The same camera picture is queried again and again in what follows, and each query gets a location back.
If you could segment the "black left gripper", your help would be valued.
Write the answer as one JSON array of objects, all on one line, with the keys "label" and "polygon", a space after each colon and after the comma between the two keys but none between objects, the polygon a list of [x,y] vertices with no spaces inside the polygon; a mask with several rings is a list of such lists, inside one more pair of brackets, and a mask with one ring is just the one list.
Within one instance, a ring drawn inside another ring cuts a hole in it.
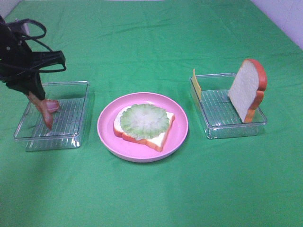
[{"label": "black left gripper", "polygon": [[65,71],[65,56],[62,51],[31,52],[26,55],[4,53],[0,55],[0,79],[9,89],[28,96],[30,91],[39,100],[45,100],[45,91],[40,76],[33,75],[29,80],[23,79],[31,73],[51,73]]}]

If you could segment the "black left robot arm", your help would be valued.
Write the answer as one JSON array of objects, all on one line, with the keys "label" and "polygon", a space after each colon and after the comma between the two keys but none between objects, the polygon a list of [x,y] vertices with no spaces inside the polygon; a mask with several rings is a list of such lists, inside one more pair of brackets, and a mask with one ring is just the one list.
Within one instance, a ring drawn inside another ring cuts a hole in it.
[{"label": "black left robot arm", "polygon": [[45,99],[40,73],[66,70],[62,51],[40,42],[46,27],[31,19],[6,23],[0,18],[0,80],[10,89]]}]

